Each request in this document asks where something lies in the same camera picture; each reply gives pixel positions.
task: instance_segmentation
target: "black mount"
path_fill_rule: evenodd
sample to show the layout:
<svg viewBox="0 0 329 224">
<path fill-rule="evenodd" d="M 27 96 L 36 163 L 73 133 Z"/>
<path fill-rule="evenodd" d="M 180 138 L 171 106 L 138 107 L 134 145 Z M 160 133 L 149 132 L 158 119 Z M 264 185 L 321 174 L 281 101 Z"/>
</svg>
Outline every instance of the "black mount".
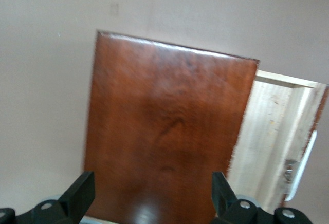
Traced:
<svg viewBox="0 0 329 224">
<path fill-rule="evenodd" d="M 58 200 L 39 203 L 25 214 L 0 209 L 0 224 L 78 224 L 95 198 L 93 172 L 84 172 Z"/>
<path fill-rule="evenodd" d="M 302 212 L 277 208 L 271 215 L 245 199 L 237 199 L 222 172 L 212 174 L 212 202 L 218 215 L 211 224 L 312 224 Z"/>
</svg>

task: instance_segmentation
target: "screw head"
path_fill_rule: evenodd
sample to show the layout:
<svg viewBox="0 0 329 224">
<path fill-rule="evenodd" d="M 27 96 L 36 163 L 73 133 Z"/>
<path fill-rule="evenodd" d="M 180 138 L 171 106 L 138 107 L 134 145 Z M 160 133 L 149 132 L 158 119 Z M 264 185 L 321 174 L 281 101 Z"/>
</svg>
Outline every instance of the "screw head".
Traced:
<svg viewBox="0 0 329 224">
<path fill-rule="evenodd" d="M 247 201 L 241 201 L 240 206 L 244 209 L 250 209 L 250 203 L 248 203 Z"/>
<path fill-rule="evenodd" d="M 45 203 L 44 205 L 42 205 L 41 209 L 46 210 L 46 209 L 49 209 L 51 206 L 52 206 L 52 204 L 50 202 L 48 202 L 48 203 Z"/>
<path fill-rule="evenodd" d="M 288 218 L 294 218 L 295 214 L 291 210 L 283 210 L 282 214 Z"/>
</svg>

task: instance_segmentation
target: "glossy wood surface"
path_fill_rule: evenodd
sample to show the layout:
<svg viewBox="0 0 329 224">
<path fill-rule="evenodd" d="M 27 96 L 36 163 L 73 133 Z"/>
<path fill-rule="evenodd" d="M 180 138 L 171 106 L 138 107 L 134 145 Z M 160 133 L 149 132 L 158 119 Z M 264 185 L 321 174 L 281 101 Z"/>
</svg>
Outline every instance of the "glossy wood surface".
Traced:
<svg viewBox="0 0 329 224">
<path fill-rule="evenodd" d="M 85 169 L 88 215 L 209 223 L 213 171 L 228 169 L 258 61 L 99 32 Z"/>
</svg>

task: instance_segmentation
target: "white wall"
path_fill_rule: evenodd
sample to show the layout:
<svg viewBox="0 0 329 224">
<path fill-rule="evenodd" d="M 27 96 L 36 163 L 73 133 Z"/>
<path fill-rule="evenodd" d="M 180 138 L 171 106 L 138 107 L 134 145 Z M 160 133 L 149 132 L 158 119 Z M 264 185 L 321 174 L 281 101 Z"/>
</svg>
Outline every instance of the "white wall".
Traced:
<svg viewBox="0 0 329 224">
<path fill-rule="evenodd" d="M 80 174 L 96 29 L 242 55 L 326 83 L 329 0 L 0 0 L 0 207 Z M 329 105 L 291 206 L 329 219 Z"/>
</svg>

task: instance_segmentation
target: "unfinished plywood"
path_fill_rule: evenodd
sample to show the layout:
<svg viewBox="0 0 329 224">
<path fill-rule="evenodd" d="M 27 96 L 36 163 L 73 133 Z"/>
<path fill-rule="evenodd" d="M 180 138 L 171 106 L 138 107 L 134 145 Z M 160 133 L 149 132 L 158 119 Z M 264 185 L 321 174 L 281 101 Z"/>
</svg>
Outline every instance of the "unfinished plywood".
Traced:
<svg viewBox="0 0 329 224">
<path fill-rule="evenodd" d="M 209 223 L 258 62 L 99 32 L 85 169 L 88 215 L 117 223 Z"/>
<path fill-rule="evenodd" d="M 289 194 L 324 104 L 327 86 L 258 71 L 228 181 L 273 212 Z"/>
</svg>

